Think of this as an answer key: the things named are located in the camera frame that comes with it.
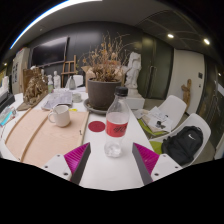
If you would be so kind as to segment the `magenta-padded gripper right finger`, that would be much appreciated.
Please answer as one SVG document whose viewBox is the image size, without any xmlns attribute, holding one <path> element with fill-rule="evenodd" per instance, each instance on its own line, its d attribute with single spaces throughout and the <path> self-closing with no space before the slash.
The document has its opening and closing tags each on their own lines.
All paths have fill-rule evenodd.
<svg viewBox="0 0 224 224">
<path fill-rule="evenodd" d="M 167 154 L 157 154 L 137 143 L 133 144 L 132 154 L 134 155 L 144 185 L 182 169 Z"/>
</svg>

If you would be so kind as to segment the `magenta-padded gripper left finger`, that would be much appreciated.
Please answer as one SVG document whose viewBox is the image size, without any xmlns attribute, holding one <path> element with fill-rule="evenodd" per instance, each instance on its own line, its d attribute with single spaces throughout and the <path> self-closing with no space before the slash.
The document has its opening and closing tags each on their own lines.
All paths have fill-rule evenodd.
<svg viewBox="0 0 224 224">
<path fill-rule="evenodd" d="M 55 155 L 42 169 L 78 185 L 81 181 L 90 153 L 91 145 L 86 143 L 65 155 Z"/>
</svg>

